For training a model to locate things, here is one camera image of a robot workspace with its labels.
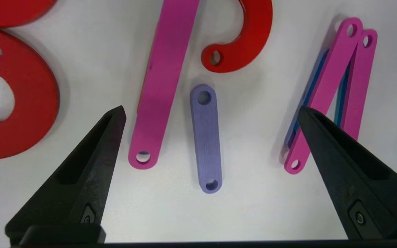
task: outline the screw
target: screw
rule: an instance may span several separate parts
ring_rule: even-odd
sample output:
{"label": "screw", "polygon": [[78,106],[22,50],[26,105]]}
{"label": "screw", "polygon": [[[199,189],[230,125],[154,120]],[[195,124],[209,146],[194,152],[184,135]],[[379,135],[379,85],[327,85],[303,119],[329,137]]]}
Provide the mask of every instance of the screw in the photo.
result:
{"label": "screw", "polygon": [[356,222],[358,222],[358,224],[360,224],[361,226],[365,225],[365,218],[361,212],[356,212],[355,218],[356,218]]}

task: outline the long pink bar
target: long pink bar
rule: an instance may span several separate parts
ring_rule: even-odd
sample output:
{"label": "long pink bar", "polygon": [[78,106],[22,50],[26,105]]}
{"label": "long pink bar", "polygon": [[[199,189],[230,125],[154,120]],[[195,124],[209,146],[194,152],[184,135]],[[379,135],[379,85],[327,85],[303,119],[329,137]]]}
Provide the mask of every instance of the long pink bar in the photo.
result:
{"label": "long pink bar", "polygon": [[[366,47],[364,47],[363,43],[365,37],[368,37]],[[341,128],[355,140],[358,140],[359,128],[361,127],[377,42],[378,34],[375,30],[364,30],[350,65]]]}
{"label": "long pink bar", "polygon": [[[350,25],[353,26],[353,33],[349,37],[347,29]],[[327,113],[362,31],[363,25],[358,18],[349,18],[341,23],[312,97],[307,104],[308,107],[314,108],[323,114]],[[309,154],[310,149],[306,139],[301,129],[298,129],[284,164],[285,170],[290,174],[299,173],[306,165]]]}
{"label": "long pink bar", "polygon": [[[159,158],[199,2],[164,0],[128,153],[134,168],[151,168]],[[140,152],[149,153],[150,159],[138,161],[136,155]]]}

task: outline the white table surface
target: white table surface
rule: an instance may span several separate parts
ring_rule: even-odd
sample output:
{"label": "white table surface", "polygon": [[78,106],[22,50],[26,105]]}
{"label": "white table surface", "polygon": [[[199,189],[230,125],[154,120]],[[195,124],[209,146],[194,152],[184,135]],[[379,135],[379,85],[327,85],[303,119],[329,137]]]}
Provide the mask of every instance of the white table surface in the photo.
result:
{"label": "white table surface", "polygon": [[[397,1],[275,0],[261,54],[239,71],[215,74],[203,68],[201,51],[235,38],[243,15],[236,0],[202,0],[159,161],[136,170],[128,149],[161,5],[59,0],[38,21],[8,30],[47,61],[61,102],[46,137],[0,159],[0,247],[8,246],[5,224],[118,105],[128,120],[102,220],[107,242],[346,238],[313,158],[293,176],[279,154],[331,23],[357,16],[379,36],[359,142],[397,172]],[[189,106],[197,78],[218,97],[223,185],[212,195],[197,179]],[[0,78],[0,115],[12,107],[3,86]]]}

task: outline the pink bar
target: pink bar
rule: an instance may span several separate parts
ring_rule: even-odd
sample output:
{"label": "pink bar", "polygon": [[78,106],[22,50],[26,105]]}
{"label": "pink bar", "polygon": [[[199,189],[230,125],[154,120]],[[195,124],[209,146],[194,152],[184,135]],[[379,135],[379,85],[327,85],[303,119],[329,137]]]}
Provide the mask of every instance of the pink bar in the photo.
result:
{"label": "pink bar", "polygon": [[[353,26],[351,37],[347,35],[347,29],[350,25]],[[327,113],[362,31],[363,25],[358,18],[349,18],[341,23],[312,97],[307,104],[308,107],[314,108],[323,114]],[[299,173],[306,165],[309,154],[310,149],[306,139],[301,129],[298,129],[284,164],[285,170],[290,174]],[[298,161],[298,164],[295,168],[292,168],[294,161]]]}
{"label": "pink bar", "polygon": [[[134,168],[151,168],[159,158],[199,2],[163,2],[128,153],[128,161]],[[150,154],[150,160],[144,163],[136,159],[142,151]]]}
{"label": "pink bar", "polygon": [[[366,36],[368,37],[368,43],[364,47],[363,41]],[[377,42],[378,34],[375,30],[364,30],[358,41],[356,53],[350,65],[341,128],[355,140],[358,140],[359,128],[361,127],[361,119]]]}

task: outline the red hook-shaped piece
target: red hook-shaped piece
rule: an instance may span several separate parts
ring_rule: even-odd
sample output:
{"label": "red hook-shaped piece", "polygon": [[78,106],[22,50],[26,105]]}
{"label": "red hook-shaped piece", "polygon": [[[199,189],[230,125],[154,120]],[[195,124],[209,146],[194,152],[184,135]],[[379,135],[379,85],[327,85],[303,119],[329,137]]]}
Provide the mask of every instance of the red hook-shaped piece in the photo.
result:
{"label": "red hook-shaped piece", "polygon": [[57,0],[0,0],[0,27],[33,22],[47,13]]}
{"label": "red hook-shaped piece", "polygon": [[[202,64],[211,72],[233,72],[252,62],[261,52],[272,28],[271,0],[238,0],[244,23],[238,37],[229,44],[210,44],[202,52]],[[219,61],[214,60],[218,52]]]}
{"label": "red hook-shaped piece", "polygon": [[0,158],[23,152],[52,127],[59,89],[45,61],[19,39],[0,31],[0,77],[14,95],[11,115],[0,122]]}

